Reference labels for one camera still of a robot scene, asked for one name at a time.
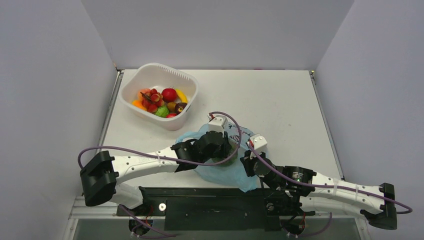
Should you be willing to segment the light blue plastic bag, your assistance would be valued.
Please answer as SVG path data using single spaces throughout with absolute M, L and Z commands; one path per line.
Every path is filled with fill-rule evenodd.
M 257 177 L 247 177 L 244 167 L 240 161 L 240 158 L 245 155 L 245 152 L 249 150 L 247 141 L 254 133 L 243 126 L 240 127 L 241 135 L 239 130 L 233 123 L 228 123 L 225 126 L 225 131 L 228 133 L 229 142 L 233 141 L 238 143 L 241 140 L 240 147 L 237 152 L 237 160 L 230 166 L 219 167 L 214 166 L 198 166 L 194 171 L 206 182 L 236 187 L 242 192 L 248 192 L 257 188 Z

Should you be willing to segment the dark brown fake fruit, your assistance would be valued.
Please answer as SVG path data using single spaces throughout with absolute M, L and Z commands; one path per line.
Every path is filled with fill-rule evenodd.
M 179 102 L 174 107 L 174 112 L 179 115 L 186 108 L 188 104 L 186 102 Z

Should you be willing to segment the small red fake fruit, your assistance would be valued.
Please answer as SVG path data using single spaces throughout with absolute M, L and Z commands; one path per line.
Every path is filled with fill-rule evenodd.
M 166 118 L 173 118 L 173 117 L 176 117 L 177 116 L 177 114 L 176 113 L 169 113 L 167 116 L 166 116 Z

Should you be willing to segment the yellow fake fruit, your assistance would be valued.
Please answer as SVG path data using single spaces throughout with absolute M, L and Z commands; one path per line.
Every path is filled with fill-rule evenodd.
M 187 96 L 180 89 L 175 89 L 175 92 L 178 98 L 180 99 L 181 103 L 186 103 L 186 104 L 188 103 Z

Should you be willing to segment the red fake apple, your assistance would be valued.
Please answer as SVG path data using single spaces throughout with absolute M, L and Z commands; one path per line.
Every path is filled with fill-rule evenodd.
M 165 88 L 161 92 L 161 95 L 162 99 L 167 103 L 174 102 L 178 97 L 177 92 L 174 88 Z

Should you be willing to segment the green fake avocado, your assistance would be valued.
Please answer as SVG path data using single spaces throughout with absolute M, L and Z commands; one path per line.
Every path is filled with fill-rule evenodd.
M 232 154 L 234 151 L 235 151 L 235 154 L 231 158 L 229 158 L 227 161 L 218 164 L 217 167 L 231 166 L 237 160 L 237 158 L 238 158 L 237 143 L 234 142 L 234 141 L 230 141 L 229 143 L 230 143 L 230 146 L 231 146 L 231 149 L 229 151 L 229 155 Z M 223 157 L 223 158 L 216 157 L 216 158 L 212 158 L 211 160 L 212 160 L 213 163 L 218 163 L 218 162 L 223 161 L 224 159 L 225 159 L 225 157 Z

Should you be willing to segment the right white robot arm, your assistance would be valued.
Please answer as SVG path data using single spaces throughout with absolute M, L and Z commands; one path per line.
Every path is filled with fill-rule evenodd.
M 240 158 L 248 177 L 258 177 L 281 198 L 274 203 L 280 216 L 330 212 L 368 221 L 379 229 L 396 230 L 395 187 L 358 185 L 299 166 L 274 166 L 262 152 L 247 150 Z

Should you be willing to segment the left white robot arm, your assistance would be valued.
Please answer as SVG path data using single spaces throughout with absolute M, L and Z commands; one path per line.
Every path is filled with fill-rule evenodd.
M 209 160 L 226 163 L 235 150 L 226 132 L 208 131 L 199 139 L 189 139 L 152 153 L 129 150 L 129 156 L 113 156 L 106 146 L 81 167 L 80 179 L 85 205 L 95 207 L 116 203 L 143 215 L 149 209 L 145 190 L 127 181 L 158 173 L 178 173 L 198 166 L 210 166 Z

